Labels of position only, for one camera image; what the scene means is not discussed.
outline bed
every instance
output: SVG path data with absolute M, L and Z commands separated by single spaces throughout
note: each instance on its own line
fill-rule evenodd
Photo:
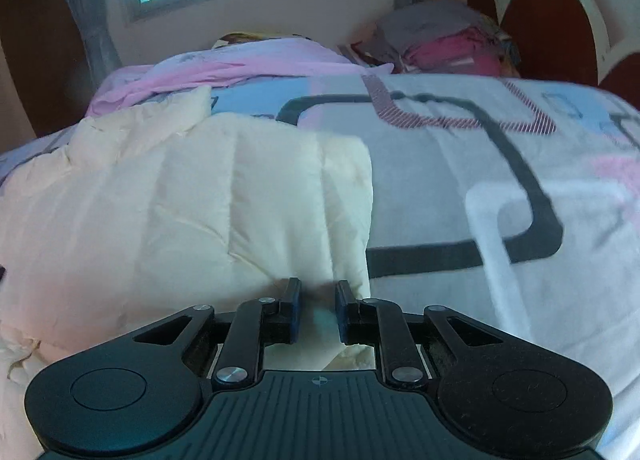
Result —
M 448 305 L 594 369 L 614 395 L 599 451 L 638 457 L 637 109 L 577 84 L 372 72 L 251 80 L 212 90 L 210 103 L 214 117 L 360 138 L 374 191 L 371 295 L 413 313 Z M 4 169 L 72 131 L 4 155 Z M 21 350 L 24 336 L 2 337 Z M 14 356 L 5 411 L 19 411 L 33 352 Z

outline bed sheet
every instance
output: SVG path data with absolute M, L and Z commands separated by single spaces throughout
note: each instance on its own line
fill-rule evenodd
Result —
M 572 84 L 450 75 L 278 79 L 212 114 L 367 145 L 372 294 L 443 304 L 594 369 L 614 395 L 599 451 L 640 458 L 640 113 Z

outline decorative headboard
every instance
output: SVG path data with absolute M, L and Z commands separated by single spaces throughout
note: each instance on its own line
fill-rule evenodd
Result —
M 467 0 L 509 33 L 522 77 L 599 86 L 640 109 L 640 40 L 613 48 L 594 0 Z

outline black circular disc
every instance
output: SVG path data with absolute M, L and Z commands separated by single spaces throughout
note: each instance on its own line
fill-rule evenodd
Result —
M 143 355 L 125 352 L 118 361 L 92 351 L 52 364 L 27 389 L 27 416 L 45 448 L 71 456 L 134 454 L 193 419 L 200 383 L 165 347 L 148 345 Z
M 135 404 L 145 394 L 146 380 L 123 368 L 104 368 L 76 379 L 71 395 L 88 410 L 122 410 Z
M 475 348 L 437 398 L 461 438 L 507 458 L 562 458 L 597 440 L 612 411 L 599 376 L 533 345 Z

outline folded clothes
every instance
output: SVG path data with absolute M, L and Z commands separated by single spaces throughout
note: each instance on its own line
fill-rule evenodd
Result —
M 381 67 L 377 73 L 389 74 Z M 133 106 L 165 91 L 198 86 L 223 88 L 263 75 L 313 77 L 316 75 L 364 75 L 366 68 L 303 38 L 269 39 L 177 55 L 155 65 L 128 66 L 105 79 L 86 115 L 100 115 Z
M 412 46 L 403 59 L 428 73 L 499 77 L 501 69 L 499 46 L 476 27 Z
M 373 38 L 361 50 L 382 62 L 394 62 L 412 46 L 431 43 L 475 26 L 493 34 L 484 16 L 457 0 L 427 0 L 395 10 L 378 21 Z

